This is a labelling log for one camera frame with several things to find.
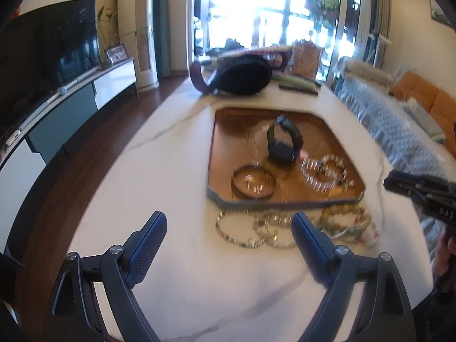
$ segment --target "marble surface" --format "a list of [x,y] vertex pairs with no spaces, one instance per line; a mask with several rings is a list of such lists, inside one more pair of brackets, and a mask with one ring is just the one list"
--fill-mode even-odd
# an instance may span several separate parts
[[[147,120],[111,167],[90,202],[68,251],[103,253],[139,230],[154,211],[168,232],[147,276],[133,293],[161,341],[293,342],[325,291],[298,249],[242,249],[214,228],[220,209],[206,197],[207,164],[216,109],[225,106],[310,111],[339,138],[366,183],[363,205],[378,223],[373,249],[393,255],[412,307],[432,289],[426,242],[411,202],[388,193],[391,167],[369,134],[323,86],[318,97],[280,91],[271,83],[256,97],[201,97],[185,81]],[[102,284],[97,295],[107,328],[121,338]],[[347,338],[361,292],[357,284],[336,342]]]

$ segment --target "bracelet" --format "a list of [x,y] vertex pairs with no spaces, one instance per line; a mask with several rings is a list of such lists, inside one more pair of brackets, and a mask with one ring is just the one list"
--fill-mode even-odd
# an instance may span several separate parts
[[307,218],[310,220],[312,225],[317,229],[318,231],[323,230],[325,227],[325,220],[321,218],[321,216],[315,217],[315,216],[307,216]]
[[[330,190],[336,186],[336,171],[326,166],[324,163],[322,163],[322,161],[307,158],[302,161],[300,169],[302,177],[304,178],[306,184],[310,185],[310,187],[317,193],[326,193],[327,190]],[[331,177],[334,180],[329,182],[320,181],[308,172],[306,172],[307,170],[315,170],[317,173],[324,174],[325,176]]]
[[[257,176],[249,174],[249,170],[259,172],[261,174],[260,181],[258,181]],[[242,172],[245,172],[246,175],[241,179],[242,183],[240,183],[237,177]],[[262,167],[259,162],[252,162],[234,168],[231,176],[231,185],[237,192],[247,198],[267,199],[274,195],[277,179],[266,167]]]
[[[337,214],[349,214],[353,213],[356,215],[353,224],[341,224],[334,221],[332,218]],[[324,208],[320,219],[324,221],[324,230],[331,234],[331,239],[338,239],[343,237],[344,240],[357,241],[367,230],[368,226],[372,223],[372,216],[366,213],[366,210],[357,205],[333,205],[331,207]]]
[[288,228],[291,226],[291,215],[281,213],[276,210],[267,211],[263,214],[259,220],[256,220],[254,223],[254,230],[260,237],[264,237],[266,239],[266,244],[278,248],[278,249],[291,249],[295,248],[296,242],[293,240],[289,243],[280,243],[277,240],[278,237],[278,230],[274,230],[270,233],[269,236],[265,236],[264,233],[261,232],[261,226],[263,223],[269,223],[270,226],[281,227],[281,228]]
[[264,228],[266,229],[266,236],[265,237],[261,237],[260,236],[260,239],[259,240],[254,240],[253,238],[248,238],[247,239],[247,242],[242,242],[228,234],[226,234],[221,228],[220,228],[220,221],[227,215],[229,214],[234,214],[234,213],[242,213],[242,214],[246,214],[246,215],[249,215],[249,216],[252,216],[255,221],[258,221],[260,219],[259,216],[257,216],[254,212],[250,211],[250,210],[228,210],[228,211],[222,211],[220,212],[220,214],[217,216],[217,219],[215,220],[215,230],[217,230],[218,234],[223,238],[225,239],[227,242],[230,242],[230,243],[233,243],[233,244],[237,244],[238,246],[242,247],[242,248],[250,248],[250,249],[253,249],[253,248],[258,248],[259,246],[261,246],[265,241],[266,241],[266,238],[268,238],[270,236],[270,227],[269,227],[269,224],[265,221],[264,223]]
[[369,240],[368,242],[364,239],[364,236],[365,236],[365,233],[363,233],[363,235],[361,236],[361,238],[359,238],[359,243],[365,247],[368,247],[368,248],[372,248],[374,247],[377,242],[378,242],[378,238],[380,237],[380,233],[378,232],[378,225],[376,222],[372,221],[370,223],[370,226],[372,227],[372,239]]
[[337,174],[334,174],[333,176],[336,179],[336,184],[341,185],[344,192],[346,192],[349,187],[353,187],[355,182],[348,179],[348,170],[343,163],[343,158],[339,158],[334,154],[327,154],[321,159],[321,162],[324,165],[327,165],[328,162],[334,162],[336,164],[336,167],[341,171],[341,177],[338,177]]

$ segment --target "watch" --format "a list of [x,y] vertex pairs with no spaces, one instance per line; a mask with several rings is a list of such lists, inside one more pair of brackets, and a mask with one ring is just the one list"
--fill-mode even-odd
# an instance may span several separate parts
[[[291,136],[293,145],[275,139],[274,128],[280,126]],[[269,127],[268,133],[268,158],[282,164],[293,164],[299,157],[304,141],[297,126],[284,115],[277,117],[275,123]]]

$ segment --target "bangle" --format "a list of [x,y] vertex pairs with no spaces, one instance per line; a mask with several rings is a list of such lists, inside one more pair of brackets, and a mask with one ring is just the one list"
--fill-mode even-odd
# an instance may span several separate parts
[[264,237],[266,240],[266,244],[271,247],[278,249],[295,248],[296,242],[294,240],[289,243],[280,243],[278,241],[278,230],[274,230],[267,237],[264,235],[264,233],[261,232],[261,225],[263,222],[269,223],[270,226],[289,228],[291,226],[291,218],[291,215],[276,210],[267,211],[259,220],[255,221],[254,230],[259,236]]
[[259,220],[260,217],[257,216],[254,212],[250,211],[250,210],[228,210],[228,211],[222,211],[220,212],[220,214],[217,216],[217,219],[215,220],[215,230],[217,230],[218,234],[223,238],[225,239],[227,242],[230,242],[230,243],[233,243],[233,244],[237,244],[238,246],[242,247],[242,248],[258,248],[259,246],[261,246],[267,237],[269,237],[270,235],[270,227],[269,227],[269,224],[267,222],[265,222],[264,224],[264,228],[266,229],[266,236],[265,237],[261,237],[260,236],[260,239],[259,240],[254,240],[253,238],[248,238],[247,239],[247,242],[242,242],[228,234],[226,234],[221,228],[220,228],[220,221],[227,215],[230,215],[230,214],[234,214],[234,213],[242,213],[242,214],[246,214],[246,215],[249,215],[249,216],[252,216],[255,221]]
[[277,179],[266,167],[262,167],[259,162],[252,162],[234,168],[231,176],[231,185],[234,190],[244,197],[267,199],[274,195]]

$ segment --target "orange sofa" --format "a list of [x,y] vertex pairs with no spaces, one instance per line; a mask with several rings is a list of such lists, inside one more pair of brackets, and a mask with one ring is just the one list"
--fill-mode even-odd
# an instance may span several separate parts
[[456,100],[413,72],[405,72],[390,92],[399,101],[407,101],[410,97],[416,99],[445,131],[445,146],[456,158]]

